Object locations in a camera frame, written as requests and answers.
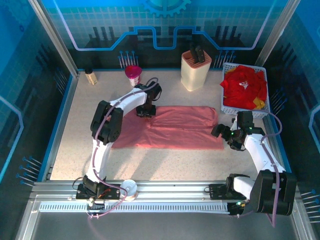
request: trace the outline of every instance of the enclosure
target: enclosure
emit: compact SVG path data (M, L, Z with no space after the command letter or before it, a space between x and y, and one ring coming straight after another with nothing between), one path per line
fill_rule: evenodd
M0 0L0 238L318 239L319 11L317 0ZM210 58L194 91L182 80L190 43ZM158 78L157 109L208 106L231 126L220 86L228 64L266 70L265 108L283 126L268 144L296 176L292 214L277 216L273 228L264 214L208 212L226 206L204 191L209 184L258 176L248 151L221 141L210 149L112 148L106 182L132 179L139 194L90 219L74 180L91 164L97 105L133 89L125 66L142 68L142 84ZM253 122L267 134L280 128L270 115Z

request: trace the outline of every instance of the pink cloth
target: pink cloth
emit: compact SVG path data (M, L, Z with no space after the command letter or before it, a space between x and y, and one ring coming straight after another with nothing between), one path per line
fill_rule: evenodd
M217 112L208 106L158 106L152 118L140 118L134 109L124 116L112 147L223 149L221 137L210 134L217 124Z

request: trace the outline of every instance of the table surface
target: table surface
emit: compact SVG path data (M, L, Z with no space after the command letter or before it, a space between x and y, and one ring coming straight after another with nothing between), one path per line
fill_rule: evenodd
M91 85L80 74L68 114L51 180L74 180L83 177L90 164L93 142L90 124L101 100L115 100L131 91L123 71L95 73L98 83ZM143 71L141 83L158 77L163 89L156 106L209 106L218 112L219 123L231 126L234 115L221 109L221 71L209 71L204 86L189 92L181 84L180 71ZM254 119L262 127L262 119ZM225 180L231 173L246 174L253 179L257 170L248 151L181 150L131 147L112 149L107 161L107 180L207 181Z

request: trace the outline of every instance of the pink cup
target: pink cup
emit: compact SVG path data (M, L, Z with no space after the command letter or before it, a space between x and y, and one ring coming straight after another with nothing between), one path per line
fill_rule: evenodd
M130 81L131 86L135 86L140 83L140 74L142 68L135 65L129 65L125 68L124 73Z

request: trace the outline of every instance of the purple cable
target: purple cable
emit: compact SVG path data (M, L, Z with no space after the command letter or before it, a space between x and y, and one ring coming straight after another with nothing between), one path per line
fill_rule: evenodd
M152 89L154 86L156 86L156 84L158 83L159 79L157 77L152 77L148 80L148 82L146 84L148 84L151 80L155 80L155 83L150 86L150 87L147 87L146 89L142 89L142 90L139 90L139 91L136 91L136 92L132 92L128 95L125 95L124 97L122 97L119 101L117 101L110 109L109 111L106 113L106 115L104 116L103 118L103 121L101 122L98 130L96 131L96 134L94 136L94 139L96 140L96 148L93 152L93 156L92 156L92 169L93 169L93 173L95 175L95 177L101 182L103 183L104 185L110 187L110 188L115 188L115 189L119 189L119 190L123 190L124 191L124 197L116 204L114 205L111 209L109 209L108 211L104 212L104 213L101 213L101 214L97 214L97 215L89 215L91 218L99 218L99 217L103 217L104 215L107 215L108 213L110 213L112 210L114 210L116 207L118 207L127 197L128 195L128 192L126 189L120 187L120 186L116 186L116 185L112 185L112 184L109 184L109 183L106 183L105 181L103 181L99 176L98 176L98 173L97 171L95 170L95 159L96 159L96 153L97 153L97 150L98 150L98 147L100 145L100 141L98 140L98 136L99 136L99 133L103 127L103 125L105 124L105 122L107 121L110 113L112 112L112 110L119 104L121 103L123 100L125 100L126 98L132 96L132 95L135 95L135 94L139 94L139 93L143 93L143 92L146 92L150 89Z
M264 135L262 138L261 138L261 145L262 145L262 148L263 150L265 151L265 153L267 154L268 158L270 159L272 165L273 165L273 168L274 168L274 171L275 171L275 194L274 194L274 201L273 201L273 209L272 209L272 219L270 217L269 214L266 214L271 225L275 228L276 227L276 216L277 216L277 207L278 207L278 198L279 198L279 191L280 191L280 175L279 175L279 170L276 166L276 163L275 161L273 160L270 152L267 150L265 144L263 143L263 140L268 138L268 137L275 137L277 135L279 135L281 132L282 132L282 123L280 121L280 119L273 113L269 112L269 111L266 111L266 110L252 110L252 111L258 111L258 112L264 112L264 113L268 113L270 114L271 116L273 116L279 123L279 131L277 133L270 133L270 134L266 134Z

